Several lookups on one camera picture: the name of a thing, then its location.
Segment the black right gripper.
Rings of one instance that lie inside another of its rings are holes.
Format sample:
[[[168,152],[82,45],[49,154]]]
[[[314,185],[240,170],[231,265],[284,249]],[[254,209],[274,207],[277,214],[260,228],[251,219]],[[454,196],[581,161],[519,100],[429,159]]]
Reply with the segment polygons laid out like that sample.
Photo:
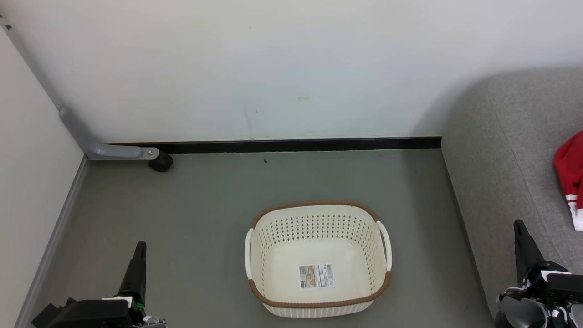
[[[582,276],[543,256],[523,220],[514,220],[519,285],[510,289],[511,319],[582,319]]]

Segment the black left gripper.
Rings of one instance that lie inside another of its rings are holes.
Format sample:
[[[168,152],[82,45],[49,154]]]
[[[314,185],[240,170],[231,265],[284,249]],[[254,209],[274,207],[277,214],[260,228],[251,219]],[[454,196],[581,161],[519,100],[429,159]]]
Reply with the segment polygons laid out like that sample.
[[[105,299],[67,299],[66,305],[48,304],[32,320],[35,328],[138,328],[144,324],[144,310],[135,301],[146,297],[145,241],[139,241],[130,259],[118,296]]]

